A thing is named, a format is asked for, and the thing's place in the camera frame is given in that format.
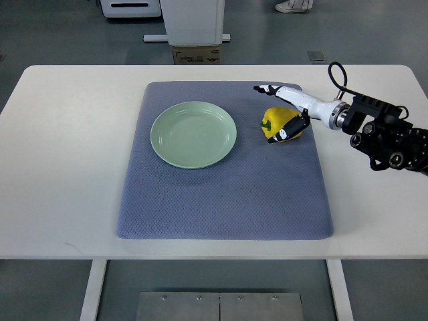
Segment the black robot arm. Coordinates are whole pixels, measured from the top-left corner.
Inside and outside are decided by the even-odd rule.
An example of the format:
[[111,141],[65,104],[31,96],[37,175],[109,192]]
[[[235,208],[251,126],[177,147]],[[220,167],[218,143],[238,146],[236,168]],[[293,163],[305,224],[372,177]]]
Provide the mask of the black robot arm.
[[338,62],[330,63],[328,75],[339,89],[330,126],[350,135],[351,147],[369,157],[370,168],[427,175],[427,130],[407,122],[407,107],[348,89],[346,70]]

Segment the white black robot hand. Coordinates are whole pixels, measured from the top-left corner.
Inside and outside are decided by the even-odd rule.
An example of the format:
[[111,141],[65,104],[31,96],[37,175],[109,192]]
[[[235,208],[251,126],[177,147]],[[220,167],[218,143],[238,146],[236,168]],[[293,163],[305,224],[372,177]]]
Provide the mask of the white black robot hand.
[[321,120],[332,130],[340,130],[350,106],[341,100],[325,102],[313,96],[287,86],[259,85],[254,90],[275,96],[296,107],[300,113],[284,122],[278,130],[269,134],[267,141],[271,143],[285,142],[297,137],[310,125],[311,119]]

